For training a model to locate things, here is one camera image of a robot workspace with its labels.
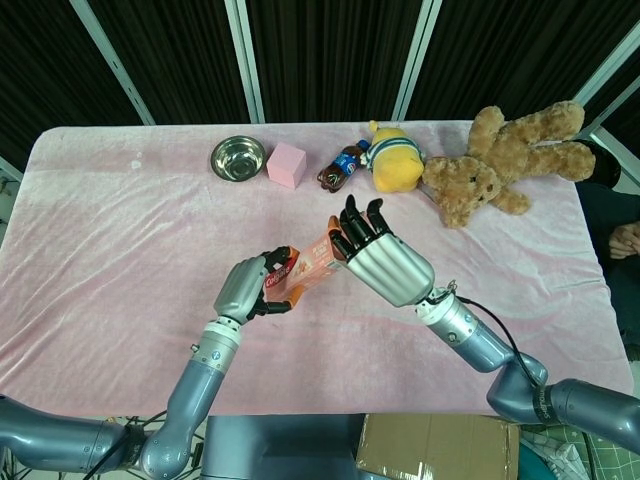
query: person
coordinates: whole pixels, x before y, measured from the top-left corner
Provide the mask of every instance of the person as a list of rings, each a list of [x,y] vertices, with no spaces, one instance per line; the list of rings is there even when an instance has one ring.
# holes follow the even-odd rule
[[[640,195],[591,182],[576,188],[622,341],[640,358]]]

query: stainless steel bowl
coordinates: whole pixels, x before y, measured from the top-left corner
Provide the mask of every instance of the stainless steel bowl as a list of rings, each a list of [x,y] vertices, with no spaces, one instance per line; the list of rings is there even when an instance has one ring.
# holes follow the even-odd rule
[[[255,138],[237,135],[220,142],[211,154],[211,168],[231,182],[254,177],[267,163],[267,153]]]

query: bottle label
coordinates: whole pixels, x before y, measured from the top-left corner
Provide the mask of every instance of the bottle label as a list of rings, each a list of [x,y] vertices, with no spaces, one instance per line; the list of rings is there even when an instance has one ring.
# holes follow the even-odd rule
[[[358,168],[358,162],[356,158],[353,155],[349,155],[348,153],[341,153],[336,157],[333,163],[338,165],[338,167],[340,167],[340,170],[342,170],[348,177],[350,177],[353,172],[356,171],[356,168]]]

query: bottle cap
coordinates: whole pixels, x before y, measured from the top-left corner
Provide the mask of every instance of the bottle cap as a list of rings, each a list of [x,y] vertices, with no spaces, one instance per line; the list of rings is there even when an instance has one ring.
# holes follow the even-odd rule
[[[369,147],[371,146],[369,144],[369,142],[367,142],[366,140],[360,140],[356,145],[358,145],[361,149],[363,149],[365,152],[367,150],[369,150]]]

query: brown teddy bear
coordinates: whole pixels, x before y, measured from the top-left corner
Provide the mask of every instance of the brown teddy bear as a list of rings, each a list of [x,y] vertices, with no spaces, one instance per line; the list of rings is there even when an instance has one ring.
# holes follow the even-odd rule
[[[486,203],[507,213],[525,213],[531,201],[509,188],[522,178],[551,173],[572,181],[588,178],[595,157],[585,145],[536,146],[572,138],[583,121],[584,110],[575,102],[558,102],[508,123],[498,107],[482,109],[471,126],[467,154],[432,158],[422,174],[442,209],[444,223],[464,227],[471,214]]]

